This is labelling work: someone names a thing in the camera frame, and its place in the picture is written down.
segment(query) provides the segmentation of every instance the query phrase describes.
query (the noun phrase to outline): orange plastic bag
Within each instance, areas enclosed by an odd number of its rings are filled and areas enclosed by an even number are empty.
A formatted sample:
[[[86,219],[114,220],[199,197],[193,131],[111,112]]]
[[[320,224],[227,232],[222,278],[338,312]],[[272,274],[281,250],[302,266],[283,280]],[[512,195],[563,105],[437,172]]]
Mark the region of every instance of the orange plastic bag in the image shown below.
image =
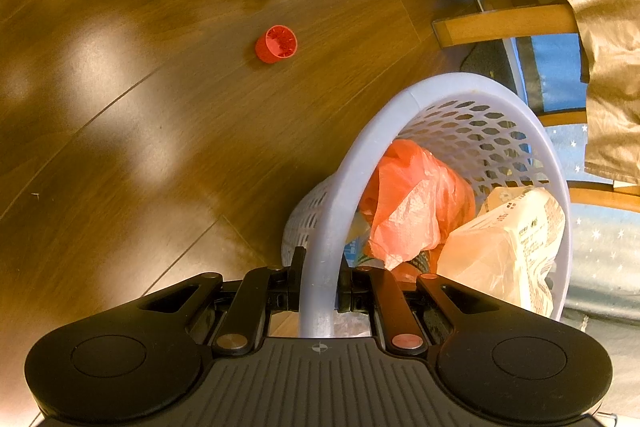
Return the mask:
[[[395,140],[360,199],[371,226],[367,254],[393,270],[444,243],[473,219],[473,190],[455,171],[411,140]]]

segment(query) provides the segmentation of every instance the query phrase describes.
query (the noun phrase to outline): brown cloth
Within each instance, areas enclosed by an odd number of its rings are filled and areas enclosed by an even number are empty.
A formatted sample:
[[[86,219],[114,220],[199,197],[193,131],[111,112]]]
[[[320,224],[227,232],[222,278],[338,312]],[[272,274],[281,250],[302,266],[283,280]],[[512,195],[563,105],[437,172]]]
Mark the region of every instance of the brown cloth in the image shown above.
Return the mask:
[[[589,62],[584,170],[640,184],[640,0],[567,2]]]

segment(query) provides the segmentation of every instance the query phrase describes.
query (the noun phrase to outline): perforated basket wall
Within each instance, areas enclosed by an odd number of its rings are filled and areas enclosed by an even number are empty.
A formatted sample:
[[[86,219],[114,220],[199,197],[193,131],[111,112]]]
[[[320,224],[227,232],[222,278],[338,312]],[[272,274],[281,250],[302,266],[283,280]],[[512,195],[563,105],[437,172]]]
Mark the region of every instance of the perforated basket wall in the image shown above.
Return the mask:
[[[455,169],[473,187],[476,203],[481,204],[500,185],[540,186],[549,181],[527,140],[530,126],[522,115],[506,115],[461,96],[422,110],[398,138],[414,140]],[[283,264],[291,263],[296,246],[307,247],[330,183],[331,177],[317,185],[289,217],[282,242]]]

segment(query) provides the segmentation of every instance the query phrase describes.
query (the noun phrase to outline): laundry basket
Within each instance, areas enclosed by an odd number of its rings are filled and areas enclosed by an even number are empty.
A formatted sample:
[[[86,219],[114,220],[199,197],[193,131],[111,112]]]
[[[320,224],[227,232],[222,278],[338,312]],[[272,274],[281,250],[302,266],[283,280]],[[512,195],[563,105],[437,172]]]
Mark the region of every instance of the laundry basket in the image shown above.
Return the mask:
[[[492,188],[543,186],[566,215],[556,264],[549,273],[558,320],[571,272],[569,192],[544,128],[529,107],[497,82],[473,73],[434,76],[400,92],[367,124],[338,170],[290,215],[282,262],[306,248],[300,293],[300,335],[333,334],[342,250],[364,188],[396,138],[411,139],[455,169],[473,187],[476,204]]]

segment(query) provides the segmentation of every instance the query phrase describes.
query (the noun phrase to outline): red plastic cap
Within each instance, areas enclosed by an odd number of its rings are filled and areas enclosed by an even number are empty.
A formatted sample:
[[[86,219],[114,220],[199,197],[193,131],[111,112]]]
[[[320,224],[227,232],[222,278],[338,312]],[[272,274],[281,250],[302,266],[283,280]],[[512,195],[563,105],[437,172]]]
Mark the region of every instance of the red plastic cap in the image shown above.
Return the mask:
[[[272,26],[255,43],[255,54],[261,61],[273,64],[292,57],[298,48],[296,36],[286,26]]]

